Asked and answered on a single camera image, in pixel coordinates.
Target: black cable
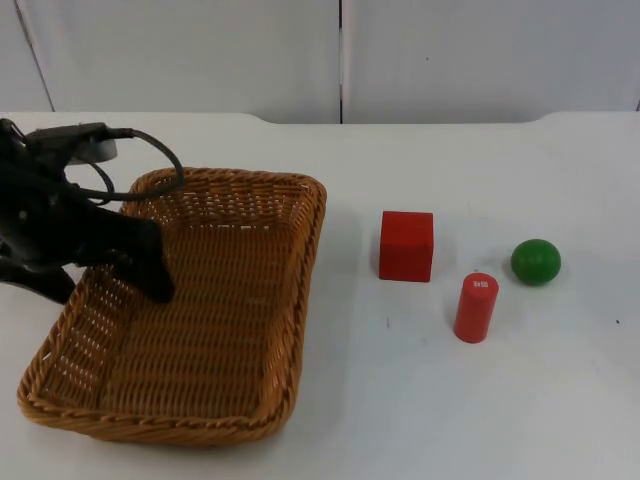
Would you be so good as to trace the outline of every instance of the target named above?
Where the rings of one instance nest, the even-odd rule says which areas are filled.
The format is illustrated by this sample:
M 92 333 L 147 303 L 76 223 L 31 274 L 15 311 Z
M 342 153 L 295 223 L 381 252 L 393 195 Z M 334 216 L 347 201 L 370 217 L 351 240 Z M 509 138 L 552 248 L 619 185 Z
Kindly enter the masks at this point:
M 93 168 L 96 171 L 96 173 L 100 176 L 100 178 L 104 182 L 104 188 L 107 189 L 107 193 L 114 194 L 116 192 L 116 187 L 113 184 L 113 180 L 111 180 L 111 177 L 107 174 L 107 172 L 102 170 L 102 168 L 100 168 L 95 162 L 91 162 L 86 159 L 82 159 L 82 162 L 84 162 L 86 165 L 89 165 L 91 168 Z M 99 207 L 102 207 L 109 202 L 110 200 L 102 200 L 96 203 L 96 205 Z
M 36 188 L 48 191 L 52 194 L 60 194 L 60 195 L 70 195 L 85 199 L 92 200 L 103 200 L 104 202 L 118 201 L 118 202 L 140 202 L 143 200 L 148 200 L 151 198 L 157 198 L 165 193 L 170 192 L 171 190 L 179 187 L 184 183 L 184 170 L 182 168 L 182 164 L 178 157 L 167 147 L 164 143 L 158 140 L 155 137 L 152 137 L 148 133 L 141 132 L 140 130 L 134 130 L 130 128 L 117 128 L 117 129 L 109 129 L 108 137 L 105 139 L 118 139 L 118 138 L 139 138 L 144 140 L 149 145 L 155 147 L 160 150 L 173 164 L 176 176 L 172 181 L 158 185 L 154 189 L 148 192 L 142 193 L 130 193 L 130 192 L 114 192 L 109 191 L 109 186 L 107 183 L 107 191 L 103 192 L 100 190 L 91 190 L 88 188 L 81 188 L 78 186 L 74 186 L 71 184 L 57 183 L 47 178 L 41 177 L 39 175 L 34 175 L 30 172 L 25 172 L 24 170 L 17 170 L 12 168 L 11 166 L 4 166 L 3 170 L 3 178 L 0 180 L 0 183 L 4 183 L 6 181 L 10 181 L 13 184 L 21 185 L 24 187 Z

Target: woven basket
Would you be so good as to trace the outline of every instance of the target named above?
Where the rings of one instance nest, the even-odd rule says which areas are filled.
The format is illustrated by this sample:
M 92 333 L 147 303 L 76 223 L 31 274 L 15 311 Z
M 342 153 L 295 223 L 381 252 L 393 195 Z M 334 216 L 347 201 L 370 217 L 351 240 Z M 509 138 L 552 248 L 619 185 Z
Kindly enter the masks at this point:
M 134 184 L 145 191 L 172 170 Z M 104 440 L 259 440 L 290 416 L 326 192 L 302 175 L 186 169 L 185 186 L 122 211 L 163 227 L 176 284 L 151 302 L 88 268 L 22 378 L 27 418 Z

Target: green ball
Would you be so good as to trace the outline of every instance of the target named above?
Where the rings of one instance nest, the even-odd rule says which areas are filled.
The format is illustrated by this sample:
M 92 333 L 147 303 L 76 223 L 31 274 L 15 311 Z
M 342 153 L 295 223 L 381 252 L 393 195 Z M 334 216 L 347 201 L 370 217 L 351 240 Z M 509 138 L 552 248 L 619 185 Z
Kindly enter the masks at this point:
M 560 272 L 560 252 L 546 240 L 527 240 L 511 255 L 511 269 L 522 283 L 543 285 Z

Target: table surface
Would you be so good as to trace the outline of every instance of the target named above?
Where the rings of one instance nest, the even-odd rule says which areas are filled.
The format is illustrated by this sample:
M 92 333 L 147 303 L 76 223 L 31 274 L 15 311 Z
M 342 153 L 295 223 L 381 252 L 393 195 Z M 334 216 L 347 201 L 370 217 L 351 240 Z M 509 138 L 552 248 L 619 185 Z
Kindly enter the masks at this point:
M 9 114 L 24 131 L 136 127 L 185 165 L 300 172 L 327 187 L 304 369 L 284 430 L 189 451 L 115 444 L 25 420 L 15 391 L 60 307 L 0 285 L 0 465 L 48 479 L 640 478 L 640 115 L 505 125 L 273 125 L 247 115 Z M 122 141 L 120 189 L 165 166 Z M 98 187 L 86 167 L 69 176 Z M 383 210 L 434 212 L 429 284 L 376 276 Z M 515 245 L 555 243 L 563 269 L 530 288 Z M 487 340 L 451 331 L 462 279 L 494 275 Z

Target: red cube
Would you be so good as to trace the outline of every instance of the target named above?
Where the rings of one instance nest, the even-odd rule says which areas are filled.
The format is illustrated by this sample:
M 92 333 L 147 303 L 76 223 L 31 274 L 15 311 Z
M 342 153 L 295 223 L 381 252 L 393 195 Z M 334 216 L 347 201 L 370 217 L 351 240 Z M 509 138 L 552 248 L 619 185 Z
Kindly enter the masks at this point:
M 383 212 L 380 278 L 428 282 L 431 280 L 433 243 L 432 213 Z

